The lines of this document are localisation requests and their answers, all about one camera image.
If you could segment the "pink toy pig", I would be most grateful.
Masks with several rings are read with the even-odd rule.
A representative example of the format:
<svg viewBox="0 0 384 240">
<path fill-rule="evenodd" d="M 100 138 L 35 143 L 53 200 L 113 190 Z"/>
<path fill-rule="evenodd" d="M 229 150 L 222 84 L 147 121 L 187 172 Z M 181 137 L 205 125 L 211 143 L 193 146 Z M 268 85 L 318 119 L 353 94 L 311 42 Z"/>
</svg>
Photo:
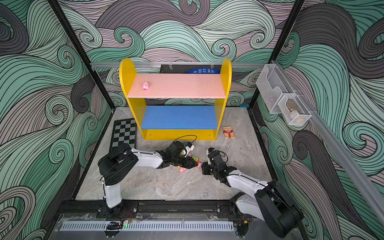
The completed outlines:
<svg viewBox="0 0 384 240">
<path fill-rule="evenodd" d="M 180 172 L 180 173 L 184 173 L 184 172 L 186 172 L 186 171 L 187 171 L 186 168 L 179 167 L 179 172 Z"/>
<path fill-rule="evenodd" d="M 144 82 L 144 83 L 142 83 L 142 90 L 143 91 L 147 91 L 148 89 L 149 89 L 149 83 L 148 82 Z"/>
</svg>

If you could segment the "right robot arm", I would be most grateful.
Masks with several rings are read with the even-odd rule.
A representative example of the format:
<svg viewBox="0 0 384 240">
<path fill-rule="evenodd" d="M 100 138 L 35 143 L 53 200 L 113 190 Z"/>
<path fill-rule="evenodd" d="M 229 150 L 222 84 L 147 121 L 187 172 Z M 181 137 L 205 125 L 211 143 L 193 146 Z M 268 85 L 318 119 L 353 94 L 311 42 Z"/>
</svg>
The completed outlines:
<svg viewBox="0 0 384 240">
<path fill-rule="evenodd" d="M 208 161 L 202 163 L 203 175 L 211 175 L 220 183 L 240 191 L 230 202 L 233 215 L 252 216 L 263 220 L 279 238 L 284 238 L 303 219 L 296 202 L 278 181 L 261 181 L 250 177 L 223 160 L 224 153 L 207 150 Z"/>
</svg>

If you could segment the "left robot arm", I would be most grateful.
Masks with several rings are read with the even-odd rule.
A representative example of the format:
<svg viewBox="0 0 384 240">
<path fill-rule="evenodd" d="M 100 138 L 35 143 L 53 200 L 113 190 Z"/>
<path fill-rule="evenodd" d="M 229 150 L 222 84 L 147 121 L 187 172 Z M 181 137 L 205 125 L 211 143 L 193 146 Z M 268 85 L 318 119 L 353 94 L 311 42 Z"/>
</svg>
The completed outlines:
<svg viewBox="0 0 384 240">
<path fill-rule="evenodd" d="M 188 154 L 194 149 L 191 142 L 173 141 L 165 150 L 154 152 L 133 149 L 122 144 L 98 161 L 104 199 L 107 208 L 112 210 L 122 203 L 121 181 L 133 167 L 167 168 L 170 165 L 184 169 L 198 166 L 198 162 Z"/>
</svg>

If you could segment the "green orange flatbed truck toy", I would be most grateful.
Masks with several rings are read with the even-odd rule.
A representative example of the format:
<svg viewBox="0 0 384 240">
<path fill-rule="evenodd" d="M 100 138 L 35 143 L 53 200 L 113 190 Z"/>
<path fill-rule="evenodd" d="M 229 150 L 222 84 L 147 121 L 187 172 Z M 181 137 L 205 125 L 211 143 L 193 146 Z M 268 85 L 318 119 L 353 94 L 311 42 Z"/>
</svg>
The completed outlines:
<svg viewBox="0 0 384 240">
<path fill-rule="evenodd" d="M 198 157 L 194 157 L 194 156 L 192 156 L 192 158 L 193 158 L 197 163 L 200 161 Z"/>
</svg>

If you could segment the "red patterned small box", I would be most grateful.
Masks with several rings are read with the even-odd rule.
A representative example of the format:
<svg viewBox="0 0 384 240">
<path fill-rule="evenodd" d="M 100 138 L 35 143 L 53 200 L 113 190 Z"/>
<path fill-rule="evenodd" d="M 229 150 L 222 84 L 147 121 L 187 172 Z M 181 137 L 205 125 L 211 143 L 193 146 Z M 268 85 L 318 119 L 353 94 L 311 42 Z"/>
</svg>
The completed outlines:
<svg viewBox="0 0 384 240">
<path fill-rule="evenodd" d="M 231 126 L 223 127 L 223 134 L 224 134 L 225 139 L 232 139 L 235 137 L 233 128 Z"/>
</svg>

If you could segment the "yellow toy shelf unit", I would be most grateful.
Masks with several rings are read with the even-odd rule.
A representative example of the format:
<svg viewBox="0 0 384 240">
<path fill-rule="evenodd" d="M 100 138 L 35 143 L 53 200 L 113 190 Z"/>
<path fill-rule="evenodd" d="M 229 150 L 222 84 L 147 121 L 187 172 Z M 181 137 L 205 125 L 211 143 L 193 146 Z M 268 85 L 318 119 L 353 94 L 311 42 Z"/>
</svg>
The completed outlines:
<svg viewBox="0 0 384 240">
<path fill-rule="evenodd" d="M 138 74 L 131 59 L 120 64 L 120 84 L 144 140 L 198 141 L 218 137 L 232 84 L 232 63 L 220 74 Z M 148 82 L 149 89 L 142 90 Z M 212 106 L 148 106 L 146 99 L 213 99 Z"/>
</svg>

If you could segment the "black white chessboard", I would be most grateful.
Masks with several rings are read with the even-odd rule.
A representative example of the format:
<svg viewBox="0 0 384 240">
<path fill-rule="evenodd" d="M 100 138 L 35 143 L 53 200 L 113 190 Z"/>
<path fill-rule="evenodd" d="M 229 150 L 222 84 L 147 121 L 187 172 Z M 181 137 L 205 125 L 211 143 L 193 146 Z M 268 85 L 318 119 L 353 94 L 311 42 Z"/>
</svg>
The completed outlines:
<svg viewBox="0 0 384 240">
<path fill-rule="evenodd" d="M 129 144 L 136 148 L 137 123 L 134 118 L 114 121 L 110 143 L 110 151 L 122 145 Z"/>
</svg>

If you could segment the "blue oval basket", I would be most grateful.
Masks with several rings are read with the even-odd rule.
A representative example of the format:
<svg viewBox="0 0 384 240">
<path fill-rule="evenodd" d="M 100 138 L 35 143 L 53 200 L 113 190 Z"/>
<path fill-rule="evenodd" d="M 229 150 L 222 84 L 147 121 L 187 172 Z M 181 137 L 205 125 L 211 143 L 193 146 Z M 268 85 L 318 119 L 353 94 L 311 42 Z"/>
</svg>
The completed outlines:
<svg viewBox="0 0 384 240">
<path fill-rule="evenodd" d="M 187 71 L 187 74 L 220 74 L 221 71 L 212 68 L 198 68 Z"/>
</svg>

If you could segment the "black panel behind shelf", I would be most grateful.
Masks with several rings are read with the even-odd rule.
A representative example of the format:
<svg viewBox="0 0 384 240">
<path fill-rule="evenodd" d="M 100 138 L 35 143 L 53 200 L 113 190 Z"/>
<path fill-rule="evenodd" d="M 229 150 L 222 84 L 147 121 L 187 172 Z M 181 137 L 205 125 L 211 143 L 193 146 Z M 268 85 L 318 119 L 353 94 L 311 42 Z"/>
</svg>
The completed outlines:
<svg viewBox="0 0 384 240">
<path fill-rule="evenodd" d="M 198 68 L 212 68 L 221 71 L 221 65 L 162 65 L 161 74 L 187 74 L 187 71 Z"/>
</svg>

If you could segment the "small clear plastic bin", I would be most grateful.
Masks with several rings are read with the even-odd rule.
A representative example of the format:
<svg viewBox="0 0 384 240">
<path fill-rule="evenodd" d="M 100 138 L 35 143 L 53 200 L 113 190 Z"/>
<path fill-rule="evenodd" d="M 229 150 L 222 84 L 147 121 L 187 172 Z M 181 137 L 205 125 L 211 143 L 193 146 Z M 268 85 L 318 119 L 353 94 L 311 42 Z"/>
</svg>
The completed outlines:
<svg viewBox="0 0 384 240">
<path fill-rule="evenodd" d="M 311 118 L 308 110 L 300 103 L 299 97 L 294 94 L 284 94 L 278 101 L 281 113 L 290 126 L 302 127 Z"/>
</svg>

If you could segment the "large clear plastic bin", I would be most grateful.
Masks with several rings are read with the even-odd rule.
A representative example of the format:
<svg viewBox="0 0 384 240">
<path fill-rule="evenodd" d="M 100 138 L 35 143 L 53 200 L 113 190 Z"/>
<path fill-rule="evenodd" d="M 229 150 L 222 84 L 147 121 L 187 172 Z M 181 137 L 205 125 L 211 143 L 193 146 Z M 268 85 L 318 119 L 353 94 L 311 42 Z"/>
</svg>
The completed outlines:
<svg viewBox="0 0 384 240">
<path fill-rule="evenodd" d="M 256 84 L 270 114 L 280 114 L 282 98 L 294 96 L 288 75 L 280 65 L 264 65 Z"/>
</svg>

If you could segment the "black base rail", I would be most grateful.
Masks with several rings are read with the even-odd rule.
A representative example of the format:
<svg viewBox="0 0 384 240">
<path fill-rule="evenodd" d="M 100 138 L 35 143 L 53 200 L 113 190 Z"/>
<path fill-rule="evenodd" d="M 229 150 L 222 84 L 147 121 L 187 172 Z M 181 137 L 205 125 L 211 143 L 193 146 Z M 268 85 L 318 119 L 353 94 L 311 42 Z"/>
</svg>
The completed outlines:
<svg viewBox="0 0 384 240">
<path fill-rule="evenodd" d="M 205 214 L 230 220 L 255 218 L 250 214 L 241 213 L 230 200 L 123 200 L 113 210 L 108 210 L 103 200 L 63 201 L 58 213 L 89 213 L 106 219 L 143 219 L 156 214 Z"/>
</svg>

